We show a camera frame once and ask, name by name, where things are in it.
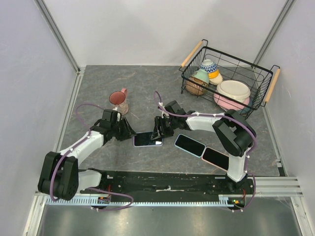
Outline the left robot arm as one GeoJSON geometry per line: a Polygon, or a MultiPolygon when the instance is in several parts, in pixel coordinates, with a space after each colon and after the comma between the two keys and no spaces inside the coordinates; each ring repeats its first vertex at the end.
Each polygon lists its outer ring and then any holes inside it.
{"type": "Polygon", "coordinates": [[[112,138],[125,141],[136,135],[127,119],[118,111],[103,110],[85,135],[70,147],[59,152],[46,154],[41,169],[37,189],[57,201],[71,200],[81,190],[92,188],[96,193],[104,193],[108,181],[97,170],[79,170],[80,164],[95,150],[104,146],[112,138]]]}

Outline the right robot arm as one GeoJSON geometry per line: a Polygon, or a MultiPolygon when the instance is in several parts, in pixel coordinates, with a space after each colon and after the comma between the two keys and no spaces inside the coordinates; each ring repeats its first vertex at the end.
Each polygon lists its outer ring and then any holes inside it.
{"type": "Polygon", "coordinates": [[[225,187],[230,193],[238,193],[243,188],[242,179],[247,173],[247,159],[257,144],[256,133],[236,110],[225,113],[206,114],[197,111],[185,112],[177,101],[164,105],[155,101],[162,111],[155,117],[152,140],[174,135],[175,129],[202,130],[216,133],[224,149],[229,153],[225,187]]]}

